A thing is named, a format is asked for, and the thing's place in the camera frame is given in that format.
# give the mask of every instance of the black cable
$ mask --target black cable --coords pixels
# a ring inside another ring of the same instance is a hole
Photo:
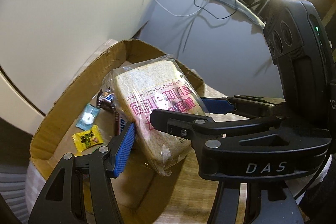
[[[322,164],[320,165],[320,167],[318,168],[316,173],[313,175],[313,177],[310,179],[310,181],[306,184],[306,186],[303,187],[303,189],[294,197],[295,200],[297,200],[313,184],[313,182],[321,174],[322,170],[324,169],[324,167],[326,166],[326,164],[327,164],[327,162],[330,158],[330,155],[331,155],[330,153],[326,154]]]
[[[201,6],[198,6],[198,5],[196,4],[196,0],[194,0],[194,5],[195,5],[196,7],[198,7],[198,8],[201,8]],[[211,12],[209,12],[209,11],[208,11],[207,9],[205,9],[205,8],[203,8],[203,10],[205,10],[206,12],[208,12],[210,15],[212,15],[212,16],[215,17],[216,19],[222,20],[222,19],[226,19],[226,18],[228,18],[228,17],[234,15],[234,14],[237,12],[237,10],[238,10],[238,4],[237,4],[237,0],[235,0],[235,11],[234,11],[232,14],[230,14],[230,15],[228,15],[228,16],[226,16],[226,17],[223,17],[223,18],[219,18],[219,17],[215,16],[214,14],[212,14]]]
[[[184,52],[185,47],[187,46],[187,42],[188,42],[188,39],[189,39],[189,36],[190,36],[190,33],[191,33],[191,29],[192,29],[192,27],[193,27],[193,25],[194,25],[194,22],[195,22],[195,20],[196,20],[196,17],[197,17],[197,16],[195,16],[195,17],[191,20],[191,24],[190,24],[190,26],[189,26],[189,31],[188,31],[188,34],[187,34],[187,38],[185,39],[185,42],[184,42],[184,46],[183,46],[183,49],[182,49],[182,53]],[[179,55],[180,55],[180,50],[181,50],[181,46],[182,46],[182,38],[181,38],[180,45],[179,45],[179,47],[178,47],[178,49],[177,49],[176,59],[178,59],[178,58],[179,58]]]

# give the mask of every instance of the cardboard box flap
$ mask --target cardboard box flap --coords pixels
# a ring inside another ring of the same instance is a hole
[[[158,48],[137,39],[121,41],[108,48],[73,80],[56,101],[32,139],[31,157],[39,160],[51,158],[73,121],[99,91],[101,82],[109,71],[120,67],[126,60],[137,63],[162,55],[165,53]],[[204,94],[202,79],[180,62],[178,65],[195,90],[202,96]],[[38,165],[37,168],[43,176],[46,174],[40,170]]]

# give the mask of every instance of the bread slice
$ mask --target bread slice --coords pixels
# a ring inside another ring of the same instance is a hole
[[[150,124],[150,113],[156,108],[205,115],[175,62],[160,60],[123,72],[114,77],[114,92],[118,109],[136,123],[137,141],[158,173],[186,156],[191,149],[189,140],[157,131]]]

